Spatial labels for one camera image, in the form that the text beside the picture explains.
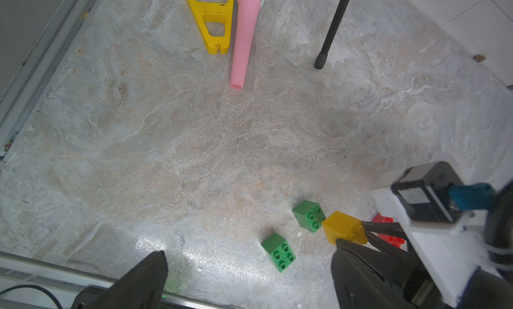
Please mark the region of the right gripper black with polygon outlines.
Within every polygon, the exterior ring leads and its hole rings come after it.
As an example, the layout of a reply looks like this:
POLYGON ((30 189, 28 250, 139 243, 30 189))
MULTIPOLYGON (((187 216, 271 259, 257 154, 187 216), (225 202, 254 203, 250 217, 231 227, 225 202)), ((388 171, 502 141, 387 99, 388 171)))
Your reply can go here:
MULTIPOLYGON (((384 234, 407 240, 407 235, 397 222, 362 222, 366 232, 384 234)), ((444 308, 442 296, 426 267, 412 245, 406 250, 390 244, 380 246, 378 250, 337 239, 338 249, 349 252, 358 260, 364 261, 373 269, 383 269, 382 276, 391 289, 413 308, 444 308)))

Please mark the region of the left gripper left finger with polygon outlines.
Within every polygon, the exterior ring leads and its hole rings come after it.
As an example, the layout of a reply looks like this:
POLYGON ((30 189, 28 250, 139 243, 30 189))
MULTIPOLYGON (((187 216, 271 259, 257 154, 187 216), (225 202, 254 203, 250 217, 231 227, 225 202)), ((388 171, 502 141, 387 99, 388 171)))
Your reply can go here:
POLYGON ((160 308, 167 278, 164 251, 152 252, 86 308, 160 308))

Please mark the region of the yellow lego brick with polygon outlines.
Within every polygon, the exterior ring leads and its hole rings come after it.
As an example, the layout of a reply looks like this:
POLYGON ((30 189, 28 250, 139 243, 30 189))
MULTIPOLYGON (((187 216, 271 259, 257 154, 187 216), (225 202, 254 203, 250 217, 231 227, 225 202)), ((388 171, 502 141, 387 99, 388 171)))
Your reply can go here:
POLYGON ((368 243, 362 221, 342 212, 336 211, 331 214, 328 218, 323 220, 322 226, 327 241, 334 246, 338 239, 347 240, 360 245, 366 245, 368 243))

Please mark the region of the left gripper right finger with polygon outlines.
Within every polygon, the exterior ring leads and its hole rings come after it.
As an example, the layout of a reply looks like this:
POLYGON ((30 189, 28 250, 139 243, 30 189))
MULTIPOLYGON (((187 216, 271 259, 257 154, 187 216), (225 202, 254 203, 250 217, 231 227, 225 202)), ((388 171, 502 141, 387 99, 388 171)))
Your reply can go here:
POLYGON ((345 250, 337 250, 331 273, 341 308, 412 308, 388 288, 361 260, 345 250))

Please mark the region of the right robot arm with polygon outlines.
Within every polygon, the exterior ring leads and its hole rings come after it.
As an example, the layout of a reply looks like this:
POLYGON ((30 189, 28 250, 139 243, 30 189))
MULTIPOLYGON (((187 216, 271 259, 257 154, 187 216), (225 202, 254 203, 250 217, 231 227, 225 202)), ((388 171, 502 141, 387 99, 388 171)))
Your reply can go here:
POLYGON ((511 184, 403 179, 374 194, 387 222, 323 222, 340 307, 512 307, 511 184))

